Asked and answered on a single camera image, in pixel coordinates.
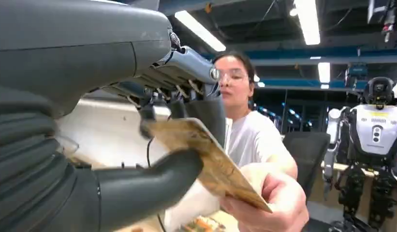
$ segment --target fluorescent light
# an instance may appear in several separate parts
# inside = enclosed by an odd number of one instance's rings
[[[319,35],[318,16],[316,13],[315,0],[295,0],[298,12],[299,24],[301,24],[307,45],[316,45],[321,42]]]
[[[289,15],[294,17],[298,14],[298,11],[296,10],[296,8],[293,8],[292,10],[289,11]]]
[[[187,11],[179,11],[174,16],[214,50],[217,52],[225,51],[226,47]]]
[[[321,83],[329,83],[331,81],[331,64],[326,62],[318,63],[318,73]]]
[[[118,5],[127,6],[127,4],[124,4],[124,3],[121,3],[121,2],[117,2],[117,1],[110,1],[110,0],[90,0],[90,1],[99,1],[99,2],[105,2],[105,3],[111,3],[111,4],[118,4]]]

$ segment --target wooden board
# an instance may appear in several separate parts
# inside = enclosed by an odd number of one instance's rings
[[[199,151],[204,168],[198,179],[216,196],[232,196],[272,213],[265,200],[254,190],[223,148],[196,118],[144,122],[149,132],[169,151],[194,148]]]

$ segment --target blue ceiling beam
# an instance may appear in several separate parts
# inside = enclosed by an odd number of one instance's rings
[[[313,65],[319,62],[348,64],[350,62],[395,63],[397,49],[361,50],[358,57],[356,46],[307,48],[293,50],[247,51],[245,52],[255,66],[263,65]],[[213,54],[202,54],[211,59]]]
[[[262,79],[266,86],[280,86],[280,87],[316,87],[321,88],[322,83],[319,80],[306,79]],[[358,81],[356,89],[364,89],[367,81]],[[329,83],[329,88],[345,88],[344,81],[336,80]]]

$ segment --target gray robotic arm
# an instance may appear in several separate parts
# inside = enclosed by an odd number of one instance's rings
[[[223,144],[217,72],[176,41],[155,11],[0,0],[0,231],[113,231],[181,199],[203,166],[194,151],[148,169],[92,171],[69,163],[53,139],[54,119],[85,93],[114,88],[144,119],[159,93],[172,117],[202,120]]]
[[[323,180],[324,180],[324,198],[326,199],[329,191],[333,186],[333,169],[334,163],[341,142],[341,126],[344,122],[344,114],[350,110],[350,107],[343,107],[341,110],[333,108],[328,113],[328,127],[326,133],[331,136],[329,148],[325,154],[323,163]]]

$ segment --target yellow label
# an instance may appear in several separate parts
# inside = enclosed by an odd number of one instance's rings
[[[383,112],[371,112],[370,115],[376,116],[376,117],[388,117],[388,113],[383,113]]]

